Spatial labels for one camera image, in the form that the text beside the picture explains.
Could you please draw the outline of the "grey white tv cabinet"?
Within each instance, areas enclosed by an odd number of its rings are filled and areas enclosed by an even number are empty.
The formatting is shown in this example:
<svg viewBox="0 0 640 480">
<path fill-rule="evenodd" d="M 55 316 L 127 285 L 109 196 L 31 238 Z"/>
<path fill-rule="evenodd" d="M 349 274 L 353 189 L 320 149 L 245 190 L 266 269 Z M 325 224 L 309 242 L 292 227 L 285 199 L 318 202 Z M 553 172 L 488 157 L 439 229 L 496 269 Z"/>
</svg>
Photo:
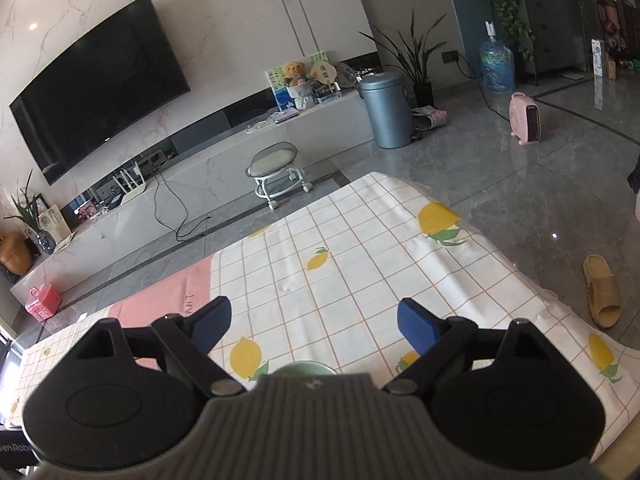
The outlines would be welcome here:
<svg viewBox="0 0 640 480">
<path fill-rule="evenodd" d="M 355 91 L 277 125 L 243 128 L 152 178 L 137 198 L 83 224 L 63 250 L 39 258 L 10 287 L 20 304 L 44 282 L 66 292 L 178 226 L 253 191 L 245 169 L 259 151 L 282 142 L 298 148 L 304 168 L 373 138 L 363 99 Z"/>
</svg>

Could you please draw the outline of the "orange gourd vase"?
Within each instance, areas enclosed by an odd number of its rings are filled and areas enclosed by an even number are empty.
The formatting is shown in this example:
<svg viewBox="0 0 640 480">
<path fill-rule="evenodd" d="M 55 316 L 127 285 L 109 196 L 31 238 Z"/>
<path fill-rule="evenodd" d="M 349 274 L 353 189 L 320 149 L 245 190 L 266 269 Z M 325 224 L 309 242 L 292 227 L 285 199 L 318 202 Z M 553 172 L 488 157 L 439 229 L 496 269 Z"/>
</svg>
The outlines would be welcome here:
<svg viewBox="0 0 640 480">
<path fill-rule="evenodd" d="M 6 270 L 18 276 L 23 276 L 30 270 L 32 253 L 20 232 L 1 235 L 0 262 Z"/>
</svg>

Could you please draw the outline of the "brown teddy bear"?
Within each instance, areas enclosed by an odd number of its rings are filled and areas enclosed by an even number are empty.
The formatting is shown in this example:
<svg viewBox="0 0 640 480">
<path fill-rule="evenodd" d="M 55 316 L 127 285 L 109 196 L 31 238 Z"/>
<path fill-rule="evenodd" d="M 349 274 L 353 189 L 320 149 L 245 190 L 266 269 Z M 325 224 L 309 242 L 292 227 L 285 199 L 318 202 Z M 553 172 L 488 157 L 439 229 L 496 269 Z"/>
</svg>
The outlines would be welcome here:
<svg viewBox="0 0 640 480">
<path fill-rule="evenodd" d="M 282 81 L 285 87 L 288 88 L 304 84 L 307 80 L 306 66 L 300 61 L 286 63 L 285 66 L 282 67 L 282 72 Z"/>
</svg>

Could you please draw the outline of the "pink restaurant placemat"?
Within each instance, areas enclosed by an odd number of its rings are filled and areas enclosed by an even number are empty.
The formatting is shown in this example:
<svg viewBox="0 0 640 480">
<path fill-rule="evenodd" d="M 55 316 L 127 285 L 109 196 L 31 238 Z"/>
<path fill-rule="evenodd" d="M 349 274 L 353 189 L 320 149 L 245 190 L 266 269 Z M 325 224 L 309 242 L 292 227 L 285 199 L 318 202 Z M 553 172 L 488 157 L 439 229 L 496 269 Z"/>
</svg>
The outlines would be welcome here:
<svg viewBox="0 0 640 480">
<path fill-rule="evenodd" d="M 187 318 L 217 294 L 210 292 L 212 256 L 157 282 L 141 292 L 115 302 L 109 318 L 117 318 L 122 328 L 145 327 L 165 314 Z"/>
</svg>

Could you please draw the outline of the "blue water jug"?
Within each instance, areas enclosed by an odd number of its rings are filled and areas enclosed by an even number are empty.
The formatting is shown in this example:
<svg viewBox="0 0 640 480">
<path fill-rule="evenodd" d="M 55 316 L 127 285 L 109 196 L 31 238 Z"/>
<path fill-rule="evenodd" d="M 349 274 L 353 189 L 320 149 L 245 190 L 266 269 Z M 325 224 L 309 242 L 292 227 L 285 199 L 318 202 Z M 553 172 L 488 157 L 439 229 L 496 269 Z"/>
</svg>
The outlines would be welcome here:
<svg viewBox="0 0 640 480">
<path fill-rule="evenodd" d="M 493 22 L 485 23 L 488 39 L 480 46 L 480 70 L 484 89 L 492 93 L 515 90 L 512 51 L 497 38 Z"/>
</svg>

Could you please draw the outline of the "white wifi router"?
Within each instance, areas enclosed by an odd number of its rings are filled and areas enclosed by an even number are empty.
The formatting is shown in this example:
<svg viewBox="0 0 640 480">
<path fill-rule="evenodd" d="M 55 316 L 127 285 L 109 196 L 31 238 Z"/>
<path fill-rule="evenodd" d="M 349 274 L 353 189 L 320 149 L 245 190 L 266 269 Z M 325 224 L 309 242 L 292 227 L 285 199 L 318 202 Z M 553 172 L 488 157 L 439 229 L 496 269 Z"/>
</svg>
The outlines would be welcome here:
<svg viewBox="0 0 640 480">
<path fill-rule="evenodd" d="M 120 188 L 122 205 L 131 202 L 146 190 L 146 181 L 137 162 L 120 168 L 112 175 L 112 179 Z"/>
</svg>

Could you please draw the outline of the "grey round trash can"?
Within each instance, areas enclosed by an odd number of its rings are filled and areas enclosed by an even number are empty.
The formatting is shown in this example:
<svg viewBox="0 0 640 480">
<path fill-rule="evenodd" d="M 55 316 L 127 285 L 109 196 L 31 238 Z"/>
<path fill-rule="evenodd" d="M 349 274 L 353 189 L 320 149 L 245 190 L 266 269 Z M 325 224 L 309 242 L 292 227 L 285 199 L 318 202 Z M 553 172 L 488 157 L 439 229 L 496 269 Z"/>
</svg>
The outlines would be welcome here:
<svg viewBox="0 0 640 480">
<path fill-rule="evenodd" d="M 358 91 L 366 104 L 376 145 L 394 150 L 410 144 L 414 127 L 404 76 L 398 72 L 369 75 L 360 80 Z"/>
</svg>

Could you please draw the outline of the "small grey rolling stool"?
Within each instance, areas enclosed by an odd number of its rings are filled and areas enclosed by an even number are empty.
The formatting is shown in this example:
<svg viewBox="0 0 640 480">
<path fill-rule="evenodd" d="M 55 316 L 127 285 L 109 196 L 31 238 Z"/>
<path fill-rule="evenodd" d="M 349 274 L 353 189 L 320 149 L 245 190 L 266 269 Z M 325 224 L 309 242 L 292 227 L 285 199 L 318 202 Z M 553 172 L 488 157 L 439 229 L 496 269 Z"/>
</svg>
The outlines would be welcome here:
<svg viewBox="0 0 640 480">
<path fill-rule="evenodd" d="M 309 193 L 314 185 L 306 180 L 302 168 L 296 165 L 298 148 L 288 141 L 278 142 L 259 151 L 245 169 L 247 177 L 255 182 L 254 193 L 264 200 L 270 210 L 279 207 L 277 198 L 294 188 Z"/>
</svg>

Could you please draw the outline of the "pink space heater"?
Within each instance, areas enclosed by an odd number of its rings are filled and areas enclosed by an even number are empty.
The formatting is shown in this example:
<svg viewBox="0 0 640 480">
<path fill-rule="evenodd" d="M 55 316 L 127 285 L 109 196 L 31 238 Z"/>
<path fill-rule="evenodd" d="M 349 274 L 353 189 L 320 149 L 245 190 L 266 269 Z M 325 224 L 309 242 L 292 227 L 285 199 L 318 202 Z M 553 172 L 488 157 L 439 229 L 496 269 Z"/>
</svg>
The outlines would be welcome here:
<svg viewBox="0 0 640 480">
<path fill-rule="evenodd" d="M 541 117 L 536 102 L 523 92 L 514 92 L 509 104 L 511 136 L 518 144 L 534 144 L 541 140 Z"/>
</svg>

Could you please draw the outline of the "black wall television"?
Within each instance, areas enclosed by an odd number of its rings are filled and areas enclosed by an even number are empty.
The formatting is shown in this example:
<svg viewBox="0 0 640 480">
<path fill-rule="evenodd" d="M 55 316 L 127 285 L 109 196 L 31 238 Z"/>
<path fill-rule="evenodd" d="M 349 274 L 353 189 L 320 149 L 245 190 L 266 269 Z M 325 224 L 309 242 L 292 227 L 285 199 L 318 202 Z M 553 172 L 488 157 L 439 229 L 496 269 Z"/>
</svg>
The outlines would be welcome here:
<svg viewBox="0 0 640 480">
<path fill-rule="evenodd" d="M 134 0 L 47 65 L 10 110 L 52 184 L 113 136 L 189 91 L 152 0 Z"/>
</svg>

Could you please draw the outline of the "green picture board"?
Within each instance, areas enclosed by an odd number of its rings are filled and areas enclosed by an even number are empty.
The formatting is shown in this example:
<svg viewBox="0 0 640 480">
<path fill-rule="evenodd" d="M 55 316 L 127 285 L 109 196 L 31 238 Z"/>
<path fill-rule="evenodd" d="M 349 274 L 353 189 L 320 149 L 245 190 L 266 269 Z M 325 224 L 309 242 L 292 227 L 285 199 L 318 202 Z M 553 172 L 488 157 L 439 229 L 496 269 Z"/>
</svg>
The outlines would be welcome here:
<svg viewBox="0 0 640 480">
<path fill-rule="evenodd" d="M 317 62 L 328 62 L 329 55 L 325 50 L 284 63 L 266 71 L 270 88 L 280 112 L 294 107 L 294 99 L 288 93 L 291 86 L 299 86 L 309 79 L 311 67 Z"/>
</svg>

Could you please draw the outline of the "tan rubber slipper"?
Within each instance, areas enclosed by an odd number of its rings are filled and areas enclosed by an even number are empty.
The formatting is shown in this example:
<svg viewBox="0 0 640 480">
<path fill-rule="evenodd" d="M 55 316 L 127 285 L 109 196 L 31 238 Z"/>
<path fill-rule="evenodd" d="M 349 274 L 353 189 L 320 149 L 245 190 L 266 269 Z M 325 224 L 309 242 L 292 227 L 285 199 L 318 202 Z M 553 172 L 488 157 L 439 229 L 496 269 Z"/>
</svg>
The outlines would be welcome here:
<svg viewBox="0 0 640 480">
<path fill-rule="evenodd" d="M 608 330 L 622 315 L 622 300 L 616 276 L 605 258 L 600 255 L 588 255 L 582 264 L 584 270 L 588 308 L 593 322 Z"/>
</svg>

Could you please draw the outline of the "light green ceramic bowl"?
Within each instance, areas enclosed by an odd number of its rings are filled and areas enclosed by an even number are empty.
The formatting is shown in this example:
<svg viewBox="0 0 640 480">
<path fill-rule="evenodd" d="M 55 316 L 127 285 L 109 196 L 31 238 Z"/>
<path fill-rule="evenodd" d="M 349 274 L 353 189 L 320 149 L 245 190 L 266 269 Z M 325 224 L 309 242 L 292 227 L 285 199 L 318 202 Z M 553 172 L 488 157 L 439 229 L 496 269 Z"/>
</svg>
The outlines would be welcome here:
<svg viewBox="0 0 640 480">
<path fill-rule="evenodd" d="M 336 375 L 336 371 L 326 364 L 314 361 L 300 361 L 285 364 L 279 367 L 273 376 L 279 377 L 312 377 L 323 375 Z"/>
</svg>

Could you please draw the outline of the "plant in blue vase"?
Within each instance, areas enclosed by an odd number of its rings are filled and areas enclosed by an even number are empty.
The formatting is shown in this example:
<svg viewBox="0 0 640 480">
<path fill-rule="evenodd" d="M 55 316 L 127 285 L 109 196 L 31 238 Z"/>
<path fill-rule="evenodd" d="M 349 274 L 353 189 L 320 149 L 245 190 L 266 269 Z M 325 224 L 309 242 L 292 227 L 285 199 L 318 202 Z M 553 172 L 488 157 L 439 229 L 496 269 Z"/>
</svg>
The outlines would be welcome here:
<svg viewBox="0 0 640 480">
<path fill-rule="evenodd" d="M 48 231 L 40 226 L 36 196 L 30 196 L 28 192 L 30 180 L 32 180 L 32 171 L 29 171 L 24 186 L 18 189 L 18 196 L 11 195 L 16 214 L 10 214 L 6 216 L 6 219 L 21 220 L 34 232 L 41 251 L 50 256 L 54 253 L 56 241 Z"/>
</svg>

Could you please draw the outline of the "green potted floor plant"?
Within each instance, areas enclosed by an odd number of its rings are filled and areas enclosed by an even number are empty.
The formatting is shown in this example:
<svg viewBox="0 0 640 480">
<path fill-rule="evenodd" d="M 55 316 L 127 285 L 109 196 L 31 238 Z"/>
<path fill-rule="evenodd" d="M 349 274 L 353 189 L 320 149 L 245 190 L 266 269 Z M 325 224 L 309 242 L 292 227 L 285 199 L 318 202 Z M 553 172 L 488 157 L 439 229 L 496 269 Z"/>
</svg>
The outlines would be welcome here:
<svg viewBox="0 0 640 480">
<path fill-rule="evenodd" d="M 446 17 L 446 14 L 442 14 L 427 29 L 418 29 L 416 27 L 416 10 L 412 10 L 408 34 L 404 35 L 398 29 L 398 40 L 393 40 L 390 35 L 387 35 L 386 32 L 383 32 L 382 29 L 373 24 L 371 24 L 372 34 L 359 32 L 359 35 L 371 40 L 378 48 L 383 49 L 393 57 L 395 62 L 390 64 L 390 67 L 396 68 L 411 81 L 413 97 L 417 107 L 435 105 L 428 64 L 430 64 L 431 56 L 441 49 L 447 41 L 431 44 L 430 36 Z"/>
</svg>

